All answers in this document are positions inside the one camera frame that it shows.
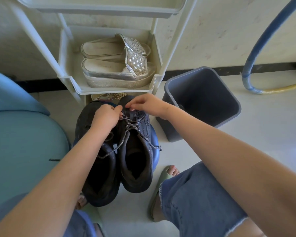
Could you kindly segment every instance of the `hand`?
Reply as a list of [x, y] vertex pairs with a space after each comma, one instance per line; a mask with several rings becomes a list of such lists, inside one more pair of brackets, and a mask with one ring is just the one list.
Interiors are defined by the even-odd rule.
[[92, 127], [103, 127], [107, 131], [111, 131], [111, 129], [116, 126], [122, 114], [123, 107], [118, 105], [117, 107], [113, 107], [108, 104], [102, 105], [97, 111], [92, 120]]
[[160, 100], [153, 94], [144, 94], [136, 96], [129, 103], [125, 105], [126, 108], [130, 108], [131, 111], [145, 111], [150, 115], [159, 116], [162, 119], [167, 118], [167, 112], [172, 105]]

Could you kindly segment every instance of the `forearm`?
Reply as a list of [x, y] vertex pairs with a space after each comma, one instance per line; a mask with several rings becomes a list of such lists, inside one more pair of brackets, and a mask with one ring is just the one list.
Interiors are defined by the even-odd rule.
[[104, 128], [92, 127], [0, 222], [0, 237], [62, 236], [108, 133]]
[[167, 119], [266, 235], [296, 231], [296, 174], [254, 147], [171, 106]]

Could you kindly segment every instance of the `teal chair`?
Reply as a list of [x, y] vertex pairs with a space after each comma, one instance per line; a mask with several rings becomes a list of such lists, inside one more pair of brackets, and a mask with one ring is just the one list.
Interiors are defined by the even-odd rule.
[[49, 111], [0, 74], [0, 204], [29, 192], [70, 150]]

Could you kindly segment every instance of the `white plastic shelf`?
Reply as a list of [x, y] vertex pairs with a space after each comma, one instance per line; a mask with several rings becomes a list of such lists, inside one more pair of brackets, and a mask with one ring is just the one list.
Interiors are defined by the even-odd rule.
[[28, 8], [53, 13], [169, 18], [186, 0], [17, 0]]
[[[102, 93], [118, 93], [118, 92], [147, 92], [152, 93], [154, 85], [157, 81], [161, 81], [163, 76], [159, 74], [162, 61], [160, 50], [155, 35], [151, 35], [149, 30], [132, 30], [121, 28], [107, 28], [107, 27], [83, 27], [83, 26], [70, 26], [68, 27], [74, 38], [71, 42], [64, 29], [61, 30], [61, 40], [59, 48], [58, 63], [60, 68], [65, 73], [65, 76], [60, 78], [70, 79], [72, 86], [79, 95], [102, 94]], [[156, 65], [156, 73], [149, 85], [136, 89], [127, 88], [92, 88], [87, 85], [86, 79], [83, 75], [81, 62], [83, 56], [80, 53], [80, 46], [88, 41], [113, 37], [115, 33], [122, 33], [123, 35], [131, 38], [136, 38], [138, 41], [147, 43], [148, 38], [151, 39], [151, 53], [147, 57], [148, 61]]]

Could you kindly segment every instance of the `wall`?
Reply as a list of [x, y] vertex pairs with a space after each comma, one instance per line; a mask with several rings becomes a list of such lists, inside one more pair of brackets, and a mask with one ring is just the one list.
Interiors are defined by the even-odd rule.
[[[289, 0], [199, 0], [168, 70], [200, 66], [243, 65], [265, 28]], [[55, 58], [59, 23], [55, 14], [27, 10]], [[94, 15], [64, 15], [69, 25], [150, 29], [152, 19]], [[157, 36], [164, 55], [180, 15], [161, 19]], [[257, 64], [296, 62], [296, 12], [267, 44]], [[19, 80], [55, 78], [56, 75], [14, 16], [0, 0], [0, 72]]]

